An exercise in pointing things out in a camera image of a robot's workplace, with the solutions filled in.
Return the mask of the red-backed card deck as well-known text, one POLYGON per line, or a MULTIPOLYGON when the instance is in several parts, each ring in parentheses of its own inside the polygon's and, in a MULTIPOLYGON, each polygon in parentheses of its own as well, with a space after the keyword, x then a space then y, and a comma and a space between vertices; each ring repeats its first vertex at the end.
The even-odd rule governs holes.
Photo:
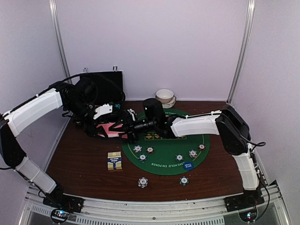
POLYGON ((126 134, 122 125, 116 123, 99 124, 97 125, 97 135, 104 138, 122 137, 126 134))

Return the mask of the blue tan ten chip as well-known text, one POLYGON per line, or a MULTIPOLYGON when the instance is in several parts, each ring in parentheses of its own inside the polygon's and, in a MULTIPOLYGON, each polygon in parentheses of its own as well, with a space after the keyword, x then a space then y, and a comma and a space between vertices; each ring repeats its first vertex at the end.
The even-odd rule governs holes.
POLYGON ((136 145, 136 146, 134 146, 134 148, 133 148, 133 151, 134 151, 135 153, 141 152, 142 150, 143 150, 143 148, 142 148, 141 145, 136 145))

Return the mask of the brown black chip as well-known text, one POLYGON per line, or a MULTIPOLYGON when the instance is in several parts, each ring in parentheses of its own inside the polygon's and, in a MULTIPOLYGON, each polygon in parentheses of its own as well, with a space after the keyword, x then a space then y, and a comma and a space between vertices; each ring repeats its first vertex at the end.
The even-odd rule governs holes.
POLYGON ((146 152, 147 152, 148 154, 152 154, 152 153, 154 153, 154 148, 153 148, 153 147, 147 147, 147 148, 146 148, 146 152))
POLYGON ((204 150, 206 150, 206 146, 204 144, 199 144, 198 149, 199 149, 199 151, 204 151, 204 150))

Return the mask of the green blue chip bottom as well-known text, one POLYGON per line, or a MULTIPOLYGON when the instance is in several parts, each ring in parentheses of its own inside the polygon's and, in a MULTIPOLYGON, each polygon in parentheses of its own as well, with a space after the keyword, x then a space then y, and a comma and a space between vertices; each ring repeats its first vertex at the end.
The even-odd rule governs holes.
POLYGON ((178 154, 175 156, 177 162, 182 162, 184 160, 184 156, 182 154, 178 154))

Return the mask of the blue small blind button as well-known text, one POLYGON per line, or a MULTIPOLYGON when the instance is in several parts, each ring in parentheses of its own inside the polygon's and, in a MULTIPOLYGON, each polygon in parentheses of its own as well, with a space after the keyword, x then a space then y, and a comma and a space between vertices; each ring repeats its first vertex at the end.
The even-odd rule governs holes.
POLYGON ((183 168, 186 170, 186 171, 191 171, 194 169, 194 164, 192 162, 185 162, 183 164, 183 168))

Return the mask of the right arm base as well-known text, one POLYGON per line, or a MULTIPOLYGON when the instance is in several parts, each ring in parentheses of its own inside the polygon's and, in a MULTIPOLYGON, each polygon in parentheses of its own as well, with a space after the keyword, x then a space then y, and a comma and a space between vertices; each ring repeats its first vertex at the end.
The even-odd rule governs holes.
POLYGON ((253 208, 265 202, 262 196, 251 196, 246 194, 226 197, 224 199, 227 212, 253 208))

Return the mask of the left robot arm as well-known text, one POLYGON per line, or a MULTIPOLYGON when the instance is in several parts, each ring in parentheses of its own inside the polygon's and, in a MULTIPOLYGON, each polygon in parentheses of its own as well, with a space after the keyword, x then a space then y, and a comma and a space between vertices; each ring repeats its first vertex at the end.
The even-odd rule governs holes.
POLYGON ((63 107, 95 129, 98 118, 111 113, 113 106, 88 103, 90 88, 59 81, 0 117, 0 154, 5 164, 35 184, 57 208, 67 204, 62 186, 35 164, 21 148, 17 136, 33 122, 63 107))

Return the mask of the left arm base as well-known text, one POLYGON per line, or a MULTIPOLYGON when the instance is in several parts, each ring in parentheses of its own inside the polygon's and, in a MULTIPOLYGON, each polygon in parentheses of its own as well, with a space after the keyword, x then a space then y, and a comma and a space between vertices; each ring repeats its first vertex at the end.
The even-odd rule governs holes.
POLYGON ((46 197, 43 200, 43 204, 51 206, 53 208, 60 208, 64 211, 68 211, 71 213, 81 213, 84 204, 84 199, 80 197, 64 195, 62 201, 60 201, 59 203, 55 203, 54 200, 51 201, 49 198, 46 197))

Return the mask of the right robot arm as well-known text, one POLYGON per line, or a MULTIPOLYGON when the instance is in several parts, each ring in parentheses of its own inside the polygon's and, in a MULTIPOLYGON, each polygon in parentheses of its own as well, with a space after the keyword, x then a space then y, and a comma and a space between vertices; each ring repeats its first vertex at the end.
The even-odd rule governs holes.
POLYGON ((240 115, 229 105, 210 113, 167 117, 162 103, 154 98, 143 102, 145 119, 138 120, 135 112, 124 110, 117 122, 119 136, 127 135, 130 142, 136 142, 138 135, 155 131, 159 136, 174 139, 186 135, 218 135, 223 147, 231 154, 241 174, 243 193, 240 203, 250 207, 260 197, 259 172, 254 149, 265 142, 251 141, 250 129, 240 115))

